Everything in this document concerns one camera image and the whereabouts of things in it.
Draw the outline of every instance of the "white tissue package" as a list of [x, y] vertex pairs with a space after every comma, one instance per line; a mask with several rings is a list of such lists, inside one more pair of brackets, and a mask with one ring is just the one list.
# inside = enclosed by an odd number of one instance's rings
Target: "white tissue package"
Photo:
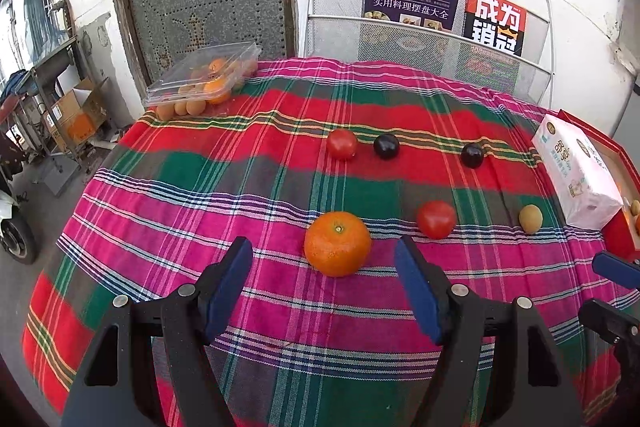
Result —
[[568, 225], [601, 230], [622, 208], [616, 182], [580, 128], [546, 115], [533, 146], [545, 164]]

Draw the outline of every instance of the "table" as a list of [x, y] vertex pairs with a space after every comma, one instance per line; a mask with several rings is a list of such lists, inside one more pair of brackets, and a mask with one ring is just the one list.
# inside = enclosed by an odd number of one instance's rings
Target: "table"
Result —
[[[439, 353], [393, 268], [396, 240], [409, 234], [452, 282], [492, 299], [532, 299], [593, 419], [612, 400], [619, 368], [579, 326], [578, 308], [596, 297], [634, 313], [638, 293], [591, 270], [604, 247], [599, 232], [566, 226], [530, 143], [544, 114], [405, 66], [321, 58], [262, 62], [227, 116], [162, 123], [145, 113], [87, 185], [37, 281], [27, 366], [62, 412], [115, 295], [165, 296], [244, 235], [254, 266], [229, 327], [207, 348], [238, 425], [409, 425]], [[324, 137], [338, 126], [360, 140], [353, 162], [326, 153]], [[401, 142], [388, 162], [371, 146], [384, 131]], [[487, 153], [475, 171], [459, 157], [471, 141]], [[414, 222], [429, 199], [458, 213], [451, 236], [436, 243]], [[532, 236], [517, 221], [529, 203], [544, 216]], [[302, 254], [306, 227], [329, 210], [360, 216], [374, 240], [366, 265], [343, 279], [320, 275]], [[470, 425], [488, 385], [490, 341]], [[154, 360], [167, 422], [180, 425], [161, 339]]]

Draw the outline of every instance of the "red tomato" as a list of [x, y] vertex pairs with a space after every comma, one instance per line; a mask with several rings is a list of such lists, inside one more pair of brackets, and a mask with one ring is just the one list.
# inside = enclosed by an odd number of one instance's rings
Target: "red tomato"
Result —
[[429, 239], [444, 239], [458, 221], [456, 211], [444, 201], [428, 201], [418, 208], [418, 228]]
[[350, 160], [356, 155], [358, 139], [347, 129], [334, 129], [326, 137], [329, 154], [338, 160]]

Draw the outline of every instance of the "wheel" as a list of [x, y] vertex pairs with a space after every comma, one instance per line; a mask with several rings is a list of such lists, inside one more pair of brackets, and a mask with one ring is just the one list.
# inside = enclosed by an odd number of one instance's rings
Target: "wheel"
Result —
[[12, 217], [3, 219], [0, 227], [0, 246], [19, 263], [32, 264], [38, 256], [36, 241], [20, 211], [14, 207]]

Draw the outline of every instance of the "blue gripper pad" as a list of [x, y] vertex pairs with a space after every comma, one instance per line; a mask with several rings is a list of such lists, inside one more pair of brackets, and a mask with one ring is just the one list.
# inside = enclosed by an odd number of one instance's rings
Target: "blue gripper pad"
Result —
[[396, 244], [394, 263], [420, 330], [435, 344], [441, 344], [444, 339], [441, 318], [449, 313], [446, 288], [450, 283], [446, 275], [439, 266], [425, 261], [408, 236], [401, 237]]
[[243, 238], [237, 252], [234, 252], [235, 247], [238, 247], [236, 241], [226, 254], [234, 256], [233, 260], [222, 274], [218, 288], [209, 299], [207, 306], [207, 322], [204, 332], [209, 342], [223, 333], [226, 325], [229, 324], [231, 312], [238, 302], [244, 282], [254, 262], [254, 250], [249, 240]]
[[627, 263], [609, 252], [597, 253], [591, 268], [598, 275], [630, 290], [640, 288], [640, 266]]

